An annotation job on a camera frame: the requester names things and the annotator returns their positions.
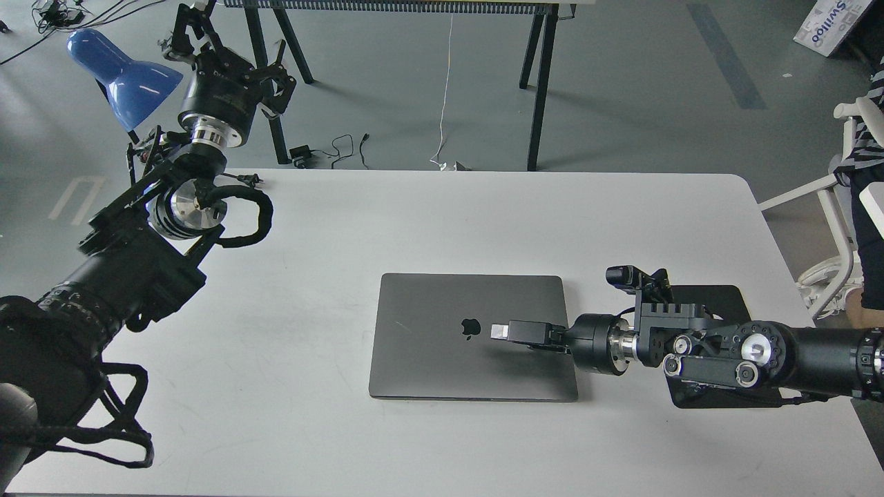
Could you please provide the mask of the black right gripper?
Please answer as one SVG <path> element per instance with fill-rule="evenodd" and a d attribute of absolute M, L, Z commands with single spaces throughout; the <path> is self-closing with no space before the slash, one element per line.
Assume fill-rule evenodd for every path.
<path fill-rule="evenodd" d="M 578 370 L 621 376 L 625 374 L 626 362 L 612 350 L 609 338 L 625 326 L 626 321 L 618 315 L 593 313 L 579 315 L 569 330 L 552 323 L 511 320 L 507 324 L 493 324 L 490 339 L 541 351 L 569 352 Z"/>

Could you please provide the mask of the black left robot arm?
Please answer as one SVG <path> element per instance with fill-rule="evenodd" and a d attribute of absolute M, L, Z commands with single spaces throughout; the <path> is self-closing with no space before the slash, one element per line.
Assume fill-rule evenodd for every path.
<path fill-rule="evenodd" d="M 2 488 L 48 451 L 86 453 L 108 440 L 142 447 L 137 421 L 145 368 L 114 364 L 102 352 L 123 329 L 143 331 L 181 309 L 205 284 L 199 269 L 213 246 L 261 242 L 273 204 L 256 174 L 217 185 L 224 152 L 246 144 L 256 111 L 281 116 L 296 88 L 282 59 L 254 66 L 224 46 L 211 24 L 212 1 L 180 4 L 164 57 L 193 70 L 179 115 L 181 132 L 155 127 L 132 137 L 129 167 L 141 178 L 98 211 L 79 243 L 86 261 L 38 301 L 2 298 Z"/>

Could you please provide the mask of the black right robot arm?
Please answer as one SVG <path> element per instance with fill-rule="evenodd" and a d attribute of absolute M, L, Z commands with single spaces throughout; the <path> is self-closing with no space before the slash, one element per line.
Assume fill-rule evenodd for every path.
<path fill-rule="evenodd" d="M 635 296 L 633 323 L 583 314 L 570 327 L 512 320 L 493 340 L 568 353 L 575 367 L 620 376 L 635 361 L 662 368 L 673 404 L 694 408 L 778 408 L 837 396 L 882 400 L 882 330 L 793 328 L 717 319 L 707 306 L 678 303 L 659 269 L 611 266 L 609 285 Z"/>

